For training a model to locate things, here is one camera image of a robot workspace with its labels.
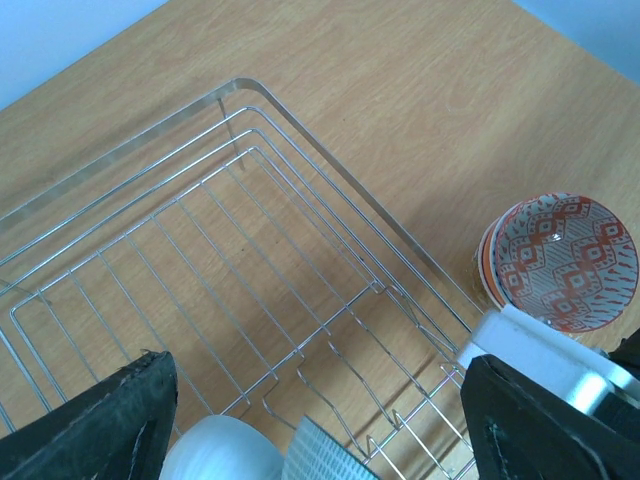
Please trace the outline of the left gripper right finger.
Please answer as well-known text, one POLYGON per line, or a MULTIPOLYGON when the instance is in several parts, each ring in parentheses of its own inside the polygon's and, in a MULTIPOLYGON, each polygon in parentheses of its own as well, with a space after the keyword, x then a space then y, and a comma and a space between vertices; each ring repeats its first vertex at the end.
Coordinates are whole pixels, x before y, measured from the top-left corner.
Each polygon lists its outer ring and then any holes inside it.
POLYGON ((461 399, 482 479, 636 479, 639 410, 615 394, 586 415, 493 355, 461 399))

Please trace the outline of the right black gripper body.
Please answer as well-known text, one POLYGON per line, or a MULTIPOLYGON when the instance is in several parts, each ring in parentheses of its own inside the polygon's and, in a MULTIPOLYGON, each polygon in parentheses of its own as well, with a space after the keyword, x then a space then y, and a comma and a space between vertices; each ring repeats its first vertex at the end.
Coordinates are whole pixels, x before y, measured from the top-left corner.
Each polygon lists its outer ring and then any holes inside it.
MULTIPOLYGON (((621 340, 616 350, 608 353, 608 359, 622 367, 639 381, 639 330, 621 340)), ((605 425, 639 424, 639 388, 614 386, 597 405, 593 417, 605 425)))

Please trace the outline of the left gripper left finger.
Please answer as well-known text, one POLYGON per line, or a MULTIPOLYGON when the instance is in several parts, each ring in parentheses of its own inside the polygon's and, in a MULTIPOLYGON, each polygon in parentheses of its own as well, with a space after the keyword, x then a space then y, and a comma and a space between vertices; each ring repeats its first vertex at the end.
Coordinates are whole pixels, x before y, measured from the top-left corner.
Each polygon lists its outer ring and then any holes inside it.
POLYGON ((3 479, 157 479, 177 408, 170 352, 148 351, 1 439, 3 479))

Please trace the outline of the white ceramic bowl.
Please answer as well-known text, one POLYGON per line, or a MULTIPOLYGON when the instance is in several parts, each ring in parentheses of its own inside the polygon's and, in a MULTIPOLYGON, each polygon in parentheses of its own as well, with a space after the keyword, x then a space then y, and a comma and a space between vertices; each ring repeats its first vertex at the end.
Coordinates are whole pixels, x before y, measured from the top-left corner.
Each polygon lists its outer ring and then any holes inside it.
POLYGON ((284 457, 249 424, 226 415, 203 418, 167 453, 162 479, 279 479, 284 457))

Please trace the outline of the teal patterned bowl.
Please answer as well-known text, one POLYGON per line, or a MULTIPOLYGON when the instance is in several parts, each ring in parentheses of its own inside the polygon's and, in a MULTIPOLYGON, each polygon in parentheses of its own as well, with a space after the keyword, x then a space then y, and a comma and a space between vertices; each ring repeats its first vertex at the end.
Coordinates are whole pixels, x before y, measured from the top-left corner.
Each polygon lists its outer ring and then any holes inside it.
POLYGON ((316 422, 304 416, 287 449, 281 478, 375 480, 378 476, 316 422))

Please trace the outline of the metal wire dish rack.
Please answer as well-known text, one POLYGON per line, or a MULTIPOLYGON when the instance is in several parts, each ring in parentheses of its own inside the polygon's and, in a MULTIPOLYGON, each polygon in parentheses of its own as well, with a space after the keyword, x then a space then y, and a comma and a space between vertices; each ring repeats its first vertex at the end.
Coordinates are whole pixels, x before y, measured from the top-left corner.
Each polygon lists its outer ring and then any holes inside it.
POLYGON ((474 479, 456 357, 476 317, 276 97, 235 79, 2 202, 1 431, 167 351, 173 439, 224 414, 285 448, 308 416, 382 479, 474 479))

